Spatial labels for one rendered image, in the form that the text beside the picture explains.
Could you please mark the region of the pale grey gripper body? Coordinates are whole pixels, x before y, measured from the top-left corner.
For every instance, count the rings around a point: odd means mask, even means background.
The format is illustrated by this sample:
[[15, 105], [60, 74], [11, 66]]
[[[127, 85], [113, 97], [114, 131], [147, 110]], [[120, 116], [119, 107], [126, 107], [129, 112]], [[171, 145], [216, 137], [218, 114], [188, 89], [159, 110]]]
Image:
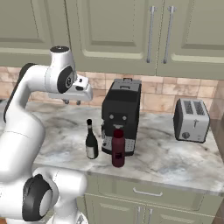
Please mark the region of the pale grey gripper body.
[[75, 86], [72, 86], [64, 94], [49, 93], [48, 96], [53, 99], [90, 102], [93, 100], [93, 90], [90, 85], [88, 85], [84, 90], [77, 90]]

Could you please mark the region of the dark wine bottle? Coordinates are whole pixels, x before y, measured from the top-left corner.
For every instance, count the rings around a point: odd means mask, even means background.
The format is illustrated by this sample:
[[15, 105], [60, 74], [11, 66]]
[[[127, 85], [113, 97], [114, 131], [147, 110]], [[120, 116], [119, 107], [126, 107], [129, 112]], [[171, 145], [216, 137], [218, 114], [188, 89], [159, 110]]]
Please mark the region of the dark wine bottle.
[[99, 155], [98, 142], [93, 133], [91, 119], [87, 119], [86, 153], [89, 159], [96, 159]]

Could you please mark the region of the red juice bottle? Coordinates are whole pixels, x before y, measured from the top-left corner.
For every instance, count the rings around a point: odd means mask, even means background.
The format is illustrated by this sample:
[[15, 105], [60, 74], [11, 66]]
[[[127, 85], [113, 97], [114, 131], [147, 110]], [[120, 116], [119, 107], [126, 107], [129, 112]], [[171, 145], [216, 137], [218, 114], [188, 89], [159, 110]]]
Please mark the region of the red juice bottle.
[[112, 165], [114, 167], [123, 167], [125, 161], [125, 139], [121, 129], [114, 130], [112, 137]]

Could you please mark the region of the black coffee machine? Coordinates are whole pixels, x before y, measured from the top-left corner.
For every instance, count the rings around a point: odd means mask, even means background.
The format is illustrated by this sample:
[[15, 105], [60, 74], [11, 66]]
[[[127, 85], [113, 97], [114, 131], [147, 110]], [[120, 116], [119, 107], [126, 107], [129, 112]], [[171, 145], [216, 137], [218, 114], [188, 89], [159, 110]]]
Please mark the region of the black coffee machine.
[[114, 130], [123, 131], [125, 156], [135, 151], [142, 82], [132, 78], [114, 79], [101, 105], [101, 150], [112, 154]]

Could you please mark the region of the silver toaster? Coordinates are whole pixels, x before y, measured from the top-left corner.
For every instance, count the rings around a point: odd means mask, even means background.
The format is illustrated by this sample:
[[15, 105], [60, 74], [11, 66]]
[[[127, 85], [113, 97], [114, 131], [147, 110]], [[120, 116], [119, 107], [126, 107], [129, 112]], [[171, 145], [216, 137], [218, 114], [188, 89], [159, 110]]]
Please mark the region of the silver toaster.
[[187, 98], [177, 100], [173, 127], [178, 141], [203, 144], [206, 141], [209, 126], [210, 116], [202, 100]]

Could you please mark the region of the green base cupboard door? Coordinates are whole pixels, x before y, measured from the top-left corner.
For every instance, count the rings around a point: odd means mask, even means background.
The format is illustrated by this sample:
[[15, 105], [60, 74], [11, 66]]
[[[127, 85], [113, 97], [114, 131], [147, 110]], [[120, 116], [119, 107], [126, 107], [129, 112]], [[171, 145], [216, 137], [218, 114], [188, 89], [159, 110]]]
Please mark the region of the green base cupboard door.
[[148, 224], [149, 209], [153, 209], [150, 224], [212, 224], [214, 217], [210, 215], [188, 213], [161, 206], [147, 206], [144, 224]]
[[144, 224], [144, 205], [121, 199], [85, 195], [89, 224], [137, 224], [137, 207], [141, 207]]

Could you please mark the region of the green drawer front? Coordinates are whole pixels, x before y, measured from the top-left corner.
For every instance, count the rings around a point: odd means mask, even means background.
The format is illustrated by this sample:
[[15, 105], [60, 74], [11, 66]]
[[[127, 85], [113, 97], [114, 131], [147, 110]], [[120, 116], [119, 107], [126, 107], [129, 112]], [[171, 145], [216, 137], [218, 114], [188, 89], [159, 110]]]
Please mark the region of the green drawer front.
[[[224, 194], [212, 195], [210, 193], [178, 188], [176, 186], [152, 183], [132, 178], [122, 178], [103, 174], [87, 175], [87, 193], [100, 196], [135, 200], [161, 207], [177, 208], [196, 214], [215, 216], [224, 200]], [[162, 197], [153, 197], [133, 192], [133, 187], [138, 191], [147, 193], [163, 192]]]

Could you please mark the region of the green wall cupboard door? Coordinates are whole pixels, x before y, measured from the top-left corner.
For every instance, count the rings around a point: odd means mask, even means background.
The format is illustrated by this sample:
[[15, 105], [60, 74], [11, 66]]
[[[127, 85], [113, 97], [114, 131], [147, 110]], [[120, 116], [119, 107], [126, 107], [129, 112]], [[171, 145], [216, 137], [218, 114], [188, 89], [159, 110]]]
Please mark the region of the green wall cupboard door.
[[[173, 14], [167, 63], [163, 63]], [[157, 75], [224, 80], [224, 0], [164, 0]]]
[[[163, 0], [66, 0], [76, 69], [106, 74], [153, 75]], [[151, 12], [156, 6], [147, 63]]]
[[0, 0], [0, 66], [49, 65], [53, 46], [70, 46], [65, 0]]

